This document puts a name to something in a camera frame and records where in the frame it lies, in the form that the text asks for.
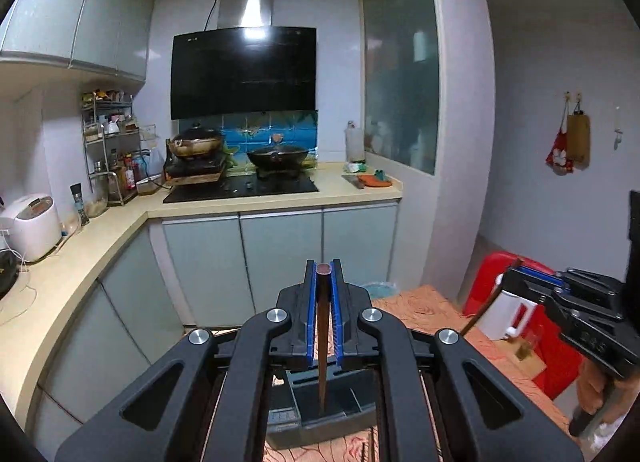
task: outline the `brown paper bag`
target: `brown paper bag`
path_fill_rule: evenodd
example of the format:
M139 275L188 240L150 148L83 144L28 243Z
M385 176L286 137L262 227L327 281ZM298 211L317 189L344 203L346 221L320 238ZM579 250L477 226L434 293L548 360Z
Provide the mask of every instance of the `brown paper bag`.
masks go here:
M591 122L583 112L571 114L566 123L566 158L586 168L591 159Z

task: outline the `orange tablecloth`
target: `orange tablecloth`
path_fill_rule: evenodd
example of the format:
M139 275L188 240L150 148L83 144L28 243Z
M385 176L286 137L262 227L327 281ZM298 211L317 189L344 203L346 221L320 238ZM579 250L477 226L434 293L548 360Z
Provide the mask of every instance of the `orange tablecloth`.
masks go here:
M412 291L406 291L390 298L377 299L375 307L399 317L407 328L433 334L441 328L461 330L468 318L464 317L443 298L433 287L427 285ZM466 335L479 352L500 370L513 384L532 400L563 431L567 432L568 419L558 410L553 402L543 394L533 382L511 363L507 355L478 329ZM310 446L272 450L265 445L265 462L360 462L362 449L368 445L369 433L364 431L338 437L329 442Z

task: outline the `kettle handle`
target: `kettle handle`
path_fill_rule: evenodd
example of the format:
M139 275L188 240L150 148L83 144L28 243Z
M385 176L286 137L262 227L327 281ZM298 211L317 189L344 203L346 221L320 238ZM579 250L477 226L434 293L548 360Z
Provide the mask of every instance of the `kettle handle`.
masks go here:
M527 326L527 323L529 323L529 320L533 315L533 311L535 311L536 307L538 306L537 303L524 298L520 298L520 304L527 307L527 310L525 311L524 316L520 320L517 328L509 327L507 329L507 336L518 337L520 334L522 334L522 331Z

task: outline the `red bag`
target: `red bag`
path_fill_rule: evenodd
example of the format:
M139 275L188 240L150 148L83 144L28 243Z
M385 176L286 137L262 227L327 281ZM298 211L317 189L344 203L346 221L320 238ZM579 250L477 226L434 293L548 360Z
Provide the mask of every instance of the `red bag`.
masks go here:
M546 165L549 166L557 175L566 175L574 172L574 162L566 158L566 131L562 130L564 121L569 113L569 96L565 96L564 112L562 112L562 121L560 121L560 129L554 146L551 148L549 155L546 157Z

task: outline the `white pitcher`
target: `white pitcher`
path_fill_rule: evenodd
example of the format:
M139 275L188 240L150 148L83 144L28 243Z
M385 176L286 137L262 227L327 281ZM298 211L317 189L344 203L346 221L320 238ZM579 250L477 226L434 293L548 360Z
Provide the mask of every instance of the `white pitcher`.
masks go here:
M502 275L495 279L494 290L500 285L500 282L502 282ZM503 291L480 318L478 328L491 341L498 341L498 339L503 339L504 337L517 337L522 334L527 323L529 323L537 305L533 301ZM526 311L516 328L513 326L513 322L518 317L518 312L520 312L522 306L526 307Z

